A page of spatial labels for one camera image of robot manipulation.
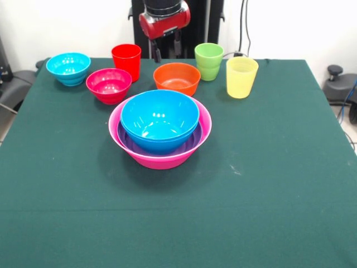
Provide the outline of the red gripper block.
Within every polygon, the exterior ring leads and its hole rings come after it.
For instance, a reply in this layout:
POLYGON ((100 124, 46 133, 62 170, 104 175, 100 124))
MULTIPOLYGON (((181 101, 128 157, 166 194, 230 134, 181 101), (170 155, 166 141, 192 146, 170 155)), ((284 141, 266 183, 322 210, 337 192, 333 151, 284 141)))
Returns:
POLYGON ((151 41, 151 54, 156 63, 161 62, 161 52, 155 39, 173 33, 176 57, 182 53, 181 30, 191 19, 190 9, 186 1, 143 1, 144 12, 139 15, 139 23, 143 33, 151 41))

